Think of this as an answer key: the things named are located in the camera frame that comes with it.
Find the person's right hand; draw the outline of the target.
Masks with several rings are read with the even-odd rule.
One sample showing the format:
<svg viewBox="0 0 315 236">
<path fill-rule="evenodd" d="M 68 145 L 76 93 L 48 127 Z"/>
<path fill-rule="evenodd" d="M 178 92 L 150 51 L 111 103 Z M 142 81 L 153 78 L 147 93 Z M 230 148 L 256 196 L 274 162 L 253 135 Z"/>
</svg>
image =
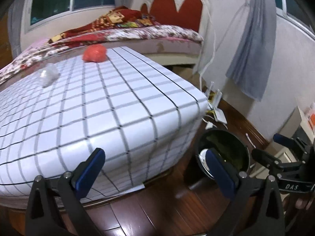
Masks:
<svg viewBox="0 0 315 236">
<path fill-rule="evenodd" d="M 295 202 L 295 208 L 309 210 L 313 201 L 314 197 L 300 197 Z"/>
</svg>

